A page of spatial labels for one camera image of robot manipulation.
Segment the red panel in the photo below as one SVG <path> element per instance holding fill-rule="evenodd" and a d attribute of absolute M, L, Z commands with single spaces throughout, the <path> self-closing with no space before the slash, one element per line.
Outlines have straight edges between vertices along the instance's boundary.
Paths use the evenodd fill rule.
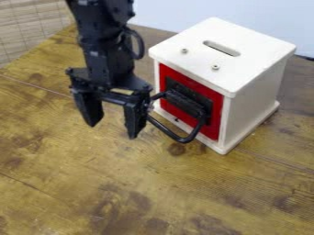
<path fill-rule="evenodd" d="M 165 77 L 168 76 L 176 82 L 182 84 L 187 88 L 196 91 L 200 95 L 209 98 L 213 102 L 212 105 L 212 117 L 211 124 L 201 127 L 201 134 L 211 140 L 217 140 L 219 138 L 219 128 L 220 128 L 220 111 L 223 105 L 223 95 L 216 91 L 211 90 L 204 85 L 199 84 L 177 71 L 166 67 L 164 64 L 158 65 L 158 82 L 160 82 L 160 92 L 165 90 Z M 164 99 L 160 100 L 161 108 L 170 113 L 174 117 L 182 120 L 192 128 L 196 126 L 196 119 L 191 117 L 184 111 L 181 111 L 176 106 L 170 105 Z"/>

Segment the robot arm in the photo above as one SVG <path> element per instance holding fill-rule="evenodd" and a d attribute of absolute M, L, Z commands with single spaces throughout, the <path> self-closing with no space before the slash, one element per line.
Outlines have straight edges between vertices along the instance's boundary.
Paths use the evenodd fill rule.
<path fill-rule="evenodd" d="M 102 119 L 101 101 L 124 108 L 126 134 L 137 137 L 146 120 L 176 141 L 189 142 L 196 137 L 208 119 L 204 107 L 196 104 L 176 88 L 149 97 L 152 86 L 133 74 L 133 61 L 144 54 L 141 36 L 126 27 L 134 16 L 133 0 L 66 0 L 74 16 L 82 48 L 85 68 L 68 68 L 70 92 L 85 123 L 93 127 Z M 132 49 L 132 38 L 138 52 Z M 114 92 L 130 91 L 130 95 Z M 177 137 L 152 117 L 148 116 L 150 103 L 164 98 L 199 120 L 199 125 L 185 138 Z"/>

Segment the white box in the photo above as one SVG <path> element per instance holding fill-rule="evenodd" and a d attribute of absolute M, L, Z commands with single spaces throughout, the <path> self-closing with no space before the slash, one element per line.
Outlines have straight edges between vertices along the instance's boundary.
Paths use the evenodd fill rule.
<path fill-rule="evenodd" d="M 223 96 L 216 140 L 196 139 L 225 154 L 276 111 L 276 93 L 287 59 L 288 42 L 271 38 L 217 18 L 204 20 L 149 49 L 154 59 L 156 92 L 160 64 Z M 192 127 L 156 102 L 156 112 L 185 132 Z"/>

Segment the wooden table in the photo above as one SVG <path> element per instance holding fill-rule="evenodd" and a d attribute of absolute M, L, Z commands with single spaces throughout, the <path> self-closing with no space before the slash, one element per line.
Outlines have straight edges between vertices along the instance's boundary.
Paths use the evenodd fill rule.
<path fill-rule="evenodd" d="M 146 47 L 172 35 L 136 29 Z M 84 125 L 64 75 L 82 65 L 74 36 L 0 70 L 0 234 L 314 234 L 314 63 L 291 59 L 279 111 L 221 157 L 149 124 L 128 140 L 116 106 Z M 152 83 L 146 57 L 136 72 Z"/>

